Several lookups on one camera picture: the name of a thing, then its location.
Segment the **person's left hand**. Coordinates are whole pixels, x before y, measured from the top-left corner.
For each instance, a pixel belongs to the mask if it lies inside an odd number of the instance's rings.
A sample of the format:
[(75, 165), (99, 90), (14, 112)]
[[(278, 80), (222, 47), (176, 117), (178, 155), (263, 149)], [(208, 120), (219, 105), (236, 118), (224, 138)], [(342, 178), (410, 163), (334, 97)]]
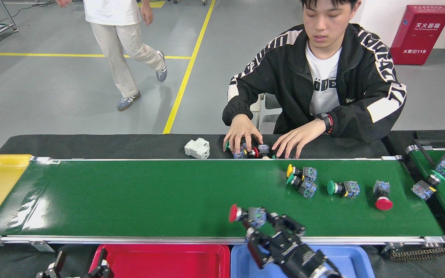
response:
[(141, 0), (141, 16), (146, 26), (149, 26), (153, 22), (153, 11), (150, 0)]
[(272, 150), (275, 150), (276, 157), (289, 158), (293, 149), (295, 149), (295, 158), (299, 158), (302, 153), (302, 149), (306, 144), (318, 138), (326, 130), (326, 123), (322, 119), (315, 119), (305, 125), (291, 130), (290, 132), (283, 134), (272, 146)]

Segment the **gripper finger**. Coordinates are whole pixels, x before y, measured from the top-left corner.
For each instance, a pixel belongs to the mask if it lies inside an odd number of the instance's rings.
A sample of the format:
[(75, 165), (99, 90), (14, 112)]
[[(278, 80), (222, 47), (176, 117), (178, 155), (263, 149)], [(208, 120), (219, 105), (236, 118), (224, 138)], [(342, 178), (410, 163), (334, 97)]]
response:
[(113, 278), (114, 273), (106, 260), (108, 252), (102, 249), (97, 266), (87, 273), (84, 278)]
[(276, 232), (285, 232), (289, 230), (295, 236), (303, 236), (306, 227), (294, 218), (283, 214), (279, 216), (276, 212), (266, 213), (267, 222), (271, 224)]
[(45, 271), (41, 271), (36, 274), (36, 278), (61, 278), (60, 271), (62, 271), (65, 260), (66, 253), (60, 251), (54, 263), (51, 263)]
[(262, 234), (253, 227), (249, 227), (246, 232), (246, 238), (248, 239), (247, 246), (249, 251), (260, 269), (265, 268), (265, 266), (270, 263), (277, 264), (281, 267), (283, 260), (279, 260), (279, 257), (277, 257), (279, 253), (277, 251), (270, 251), (270, 253), (265, 254), (259, 249), (262, 243), (270, 243), (271, 240), (268, 236), (265, 236), (265, 234)]

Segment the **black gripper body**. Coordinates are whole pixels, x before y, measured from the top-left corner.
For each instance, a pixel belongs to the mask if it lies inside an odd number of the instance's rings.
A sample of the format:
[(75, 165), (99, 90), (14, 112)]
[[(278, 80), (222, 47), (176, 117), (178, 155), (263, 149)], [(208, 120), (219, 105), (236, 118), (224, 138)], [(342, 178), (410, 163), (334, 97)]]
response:
[(337, 268), (321, 251), (312, 250), (299, 238), (272, 238), (272, 251), (283, 260), (281, 269), (288, 278), (337, 278)]

